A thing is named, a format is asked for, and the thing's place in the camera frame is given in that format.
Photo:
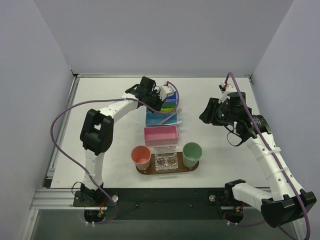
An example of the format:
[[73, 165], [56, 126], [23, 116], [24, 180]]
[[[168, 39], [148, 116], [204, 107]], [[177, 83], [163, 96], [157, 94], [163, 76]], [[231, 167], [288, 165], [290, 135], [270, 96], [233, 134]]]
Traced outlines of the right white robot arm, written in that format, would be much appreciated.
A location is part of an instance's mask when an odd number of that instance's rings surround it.
[[199, 119], [214, 126], [232, 126], [230, 132], [240, 137], [241, 143], [252, 152], [270, 188], [266, 192], [238, 179], [225, 184], [225, 197], [254, 207], [269, 226], [278, 228], [302, 218], [301, 206], [309, 211], [317, 199], [293, 177], [266, 119], [259, 114], [248, 116], [252, 110], [244, 108], [241, 100], [245, 98], [245, 92], [228, 93], [224, 101], [211, 97]]

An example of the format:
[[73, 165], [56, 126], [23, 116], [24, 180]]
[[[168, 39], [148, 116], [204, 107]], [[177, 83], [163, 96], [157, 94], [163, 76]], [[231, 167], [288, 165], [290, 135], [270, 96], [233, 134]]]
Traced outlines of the clear textured plastic box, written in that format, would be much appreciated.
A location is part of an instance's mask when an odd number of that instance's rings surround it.
[[156, 171], [175, 170], [179, 167], [175, 146], [159, 146], [154, 148], [154, 163]]

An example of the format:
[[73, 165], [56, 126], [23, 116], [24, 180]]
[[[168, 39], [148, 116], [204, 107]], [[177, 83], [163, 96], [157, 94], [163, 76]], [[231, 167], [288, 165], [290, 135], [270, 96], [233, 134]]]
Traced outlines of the yellow-green toothpaste tube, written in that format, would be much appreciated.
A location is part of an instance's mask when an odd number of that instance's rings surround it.
[[160, 112], [162, 112], [162, 113], [168, 113], [168, 112], [171, 112], [173, 110], [173, 108], [171, 108], [171, 107], [166, 107], [166, 108], [162, 108], [161, 110], [160, 110]]

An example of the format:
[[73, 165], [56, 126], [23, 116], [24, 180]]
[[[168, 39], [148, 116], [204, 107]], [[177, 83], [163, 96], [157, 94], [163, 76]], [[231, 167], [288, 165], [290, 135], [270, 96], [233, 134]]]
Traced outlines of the green plastic cup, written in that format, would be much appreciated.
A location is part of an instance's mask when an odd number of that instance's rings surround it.
[[182, 149], [183, 164], [187, 168], [193, 168], [202, 157], [203, 150], [201, 146], [195, 142], [189, 142]]

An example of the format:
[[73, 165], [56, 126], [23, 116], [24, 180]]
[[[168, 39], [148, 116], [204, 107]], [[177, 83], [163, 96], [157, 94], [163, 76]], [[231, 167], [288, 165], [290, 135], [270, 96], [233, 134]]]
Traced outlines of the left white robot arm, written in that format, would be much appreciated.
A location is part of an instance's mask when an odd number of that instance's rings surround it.
[[105, 195], [101, 191], [103, 161], [105, 152], [113, 142], [115, 123], [142, 105], [159, 112], [166, 98], [174, 93], [169, 85], [157, 87], [154, 80], [144, 76], [139, 84], [127, 89], [120, 98], [111, 100], [108, 106], [87, 112], [80, 132], [85, 153], [85, 174], [80, 191], [76, 193], [79, 202], [98, 206], [104, 201]]

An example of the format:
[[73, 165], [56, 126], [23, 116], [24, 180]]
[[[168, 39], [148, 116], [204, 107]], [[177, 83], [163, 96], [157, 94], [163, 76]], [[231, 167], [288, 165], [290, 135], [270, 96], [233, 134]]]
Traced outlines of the pink plastic cup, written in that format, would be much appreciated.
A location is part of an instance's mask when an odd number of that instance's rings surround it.
[[131, 152], [131, 159], [135, 166], [144, 171], [149, 168], [152, 153], [147, 146], [139, 145], [135, 147]]

